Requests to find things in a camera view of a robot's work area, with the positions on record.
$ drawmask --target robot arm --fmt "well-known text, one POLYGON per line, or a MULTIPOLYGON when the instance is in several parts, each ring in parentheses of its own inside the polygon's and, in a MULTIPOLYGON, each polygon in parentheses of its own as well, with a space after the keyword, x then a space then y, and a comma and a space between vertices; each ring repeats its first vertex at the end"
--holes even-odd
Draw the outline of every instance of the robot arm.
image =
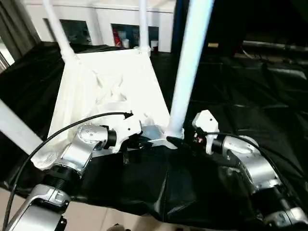
POLYGON ((82 125, 72 142, 53 164, 42 184, 37 185, 10 221, 6 231, 64 231, 62 214, 70 203, 70 193, 83 176, 94 149, 117 153, 123 141, 141 133, 140 121, 131 116, 110 130, 97 125, 82 125))
MULTIPOLYGON (((219 132, 218 122, 208 110, 198 113, 192 124, 203 132, 219 132)), ((258 146, 254 139, 243 138, 258 146)), ((264 224, 279 229, 308 227, 306 214, 288 195, 286 186, 257 148, 231 136, 206 135, 204 138, 196 133, 194 141, 204 143, 208 155, 216 152, 237 163, 252 203, 261 213, 264 224)))

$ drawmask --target cabinet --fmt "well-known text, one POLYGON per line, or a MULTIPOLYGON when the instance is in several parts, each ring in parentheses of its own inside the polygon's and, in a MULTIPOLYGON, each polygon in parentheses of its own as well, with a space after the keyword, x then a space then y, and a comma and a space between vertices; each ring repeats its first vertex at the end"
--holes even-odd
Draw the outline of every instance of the cabinet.
MULTIPOLYGON (((125 31, 130 46, 138 45, 139 0, 51 0, 72 43, 115 45, 113 29, 125 31)), ((54 41, 42 0, 24 0, 42 41, 54 41)), ((176 0, 147 0, 149 41, 170 52, 176 0)))

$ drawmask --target white tile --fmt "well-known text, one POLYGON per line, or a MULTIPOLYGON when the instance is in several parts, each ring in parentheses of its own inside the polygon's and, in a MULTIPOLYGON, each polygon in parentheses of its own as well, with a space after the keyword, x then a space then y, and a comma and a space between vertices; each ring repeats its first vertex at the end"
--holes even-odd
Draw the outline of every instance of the white tile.
MULTIPOLYGON (((0 188, 0 230, 2 230, 2 225, 3 225, 3 220, 4 220, 4 214, 5 214, 5 209, 6 205, 8 203, 10 196, 10 192, 0 188)), ((17 210, 20 208, 20 206, 24 202, 24 198, 20 196, 15 196, 11 208, 11 213, 10 213, 10 219, 14 216, 14 214, 17 212, 17 210)))
POLYGON ((140 217, 109 208, 101 231, 107 231, 115 224, 123 225, 125 229, 131 231, 175 231, 177 228, 182 228, 183 231, 189 231, 189 228, 186 226, 167 224, 151 216, 140 217))
MULTIPOLYGON (((4 219, 9 192, 0 188, 0 230, 4 219)), ((24 198, 14 197, 11 218, 23 204, 24 198)), ((65 231, 100 231, 107 208, 71 202, 64 217, 67 219, 65 231)))
POLYGON ((107 209, 77 202, 71 202, 64 217, 65 231, 100 231, 107 209))

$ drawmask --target white metal frame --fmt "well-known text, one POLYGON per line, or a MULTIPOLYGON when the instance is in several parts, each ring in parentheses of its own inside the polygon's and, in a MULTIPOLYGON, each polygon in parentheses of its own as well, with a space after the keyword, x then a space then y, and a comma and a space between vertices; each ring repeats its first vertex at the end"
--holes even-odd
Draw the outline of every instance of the white metal frame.
MULTIPOLYGON (((191 0, 190 2, 188 19, 186 23, 183 47, 182 47, 180 64, 176 81, 176 88, 172 102, 170 123, 166 132, 167 135, 183 138, 183 132, 182 132, 183 122, 186 117, 189 99, 192 92, 193 82, 197 71, 197 67, 200 61, 203 43, 205 40, 207 27, 213 7, 213 2, 214 0, 206 0, 206 1, 191 0)), ((65 63, 67 64, 70 61, 75 60, 77 56, 74 54, 73 50, 69 46, 65 33, 61 27, 60 21, 56 17, 52 9, 52 5, 50 4, 50 1, 44 0, 44 6, 48 12, 49 20, 51 22, 54 34, 61 47, 61 54, 63 56, 63 59, 65 60, 65 63)), ((140 6, 142 7, 142 9, 140 10, 141 13, 140 19, 142 21, 140 27, 141 28, 140 52, 147 53, 149 47, 147 41, 148 31, 147 31, 147 23, 145 15, 146 0, 140 0, 140 6)), ((120 51, 115 51, 115 53, 114 54, 112 53, 111 55, 126 54, 125 52, 122 53, 119 52, 120 51)), ((153 84, 156 84, 159 89, 157 79, 156 80, 153 79, 153 76, 155 76, 152 73, 153 70, 148 69, 148 71, 150 71, 149 76, 152 78, 152 79, 150 78, 149 80, 151 80, 153 84)), ((161 104, 159 100, 161 100, 162 95, 160 89, 157 91, 157 86, 156 90, 151 92, 153 93, 152 95, 154 96, 152 100, 155 100, 156 97, 158 103, 161 104)), ((162 111, 158 113, 163 114, 164 113, 163 110, 165 108, 164 107, 161 108, 162 111)), ((13 142, 15 142, 19 147, 21 147, 27 154, 30 154, 32 150, 34 150, 34 148, 41 142, 41 140, 37 137, 37 135, 33 131, 31 131, 26 126, 26 124, 24 124, 2 101, 0 101, 0 130, 6 136, 8 136, 13 142)))

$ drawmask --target black cloth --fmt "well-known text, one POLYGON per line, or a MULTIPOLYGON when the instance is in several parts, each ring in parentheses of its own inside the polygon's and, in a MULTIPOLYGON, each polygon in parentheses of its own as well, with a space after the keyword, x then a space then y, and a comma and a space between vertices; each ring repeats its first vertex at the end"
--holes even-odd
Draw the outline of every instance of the black cloth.
MULTIPOLYGON (((107 46, 73 46, 75 52, 111 51, 107 46)), ((168 108, 171 108, 178 56, 159 53, 151 61, 168 108)), ((64 63, 55 43, 41 43, 0 75, 0 98, 45 139, 64 63)), ((191 139, 196 113, 208 109, 220 131, 253 137, 295 163, 307 175, 308 83, 304 67, 255 60, 205 57, 200 62, 185 122, 191 139)), ((0 134, 2 187, 26 158, 0 134)), ((291 192, 308 207, 307 183, 284 160, 266 151, 291 192)), ((190 150, 166 147, 94 158, 73 200, 108 206, 158 220, 215 229, 260 229, 240 176, 190 150)), ((44 173, 29 164, 18 193, 26 196, 44 173)))

